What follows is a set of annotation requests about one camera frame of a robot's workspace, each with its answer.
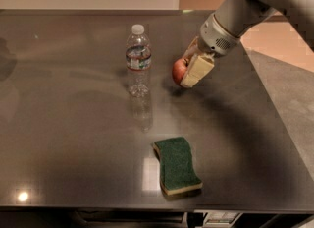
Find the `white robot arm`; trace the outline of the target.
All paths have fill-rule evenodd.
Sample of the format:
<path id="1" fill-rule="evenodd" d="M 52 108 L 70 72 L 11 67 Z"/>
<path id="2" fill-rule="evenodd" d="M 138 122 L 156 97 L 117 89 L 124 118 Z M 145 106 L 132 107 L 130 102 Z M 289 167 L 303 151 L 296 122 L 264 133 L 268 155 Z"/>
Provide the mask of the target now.
<path id="1" fill-rule="evenodd" d="M 228 55 L 252 27 L 279 12 L 314 48 L 314 0 L 225 0 L 200 27 L 183 57 L 173 65 L 173 80 L 191 88 Z"/>

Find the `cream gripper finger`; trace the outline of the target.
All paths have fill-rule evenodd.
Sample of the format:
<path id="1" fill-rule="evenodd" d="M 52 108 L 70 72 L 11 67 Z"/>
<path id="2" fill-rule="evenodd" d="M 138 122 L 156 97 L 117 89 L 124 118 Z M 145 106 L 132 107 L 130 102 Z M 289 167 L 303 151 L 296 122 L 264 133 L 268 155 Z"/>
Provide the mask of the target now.
<path id="1" fill-rule="evenodd" d="M 194 87 L 215 66 L 214 58 L 210 54 L 194 54 L 188 63 L 180 85 L 185 88 Z"/>
<path id="2" fill-rule="evenodd" d="M 195 37 L 193 41 L 190 43 L 189 47 L 183 54 L 184 59 L 190 59 L 194 54 L 198 53 L 199 49 L 198 49 L 197 41 L 198 41 L 198 37 Z"/>

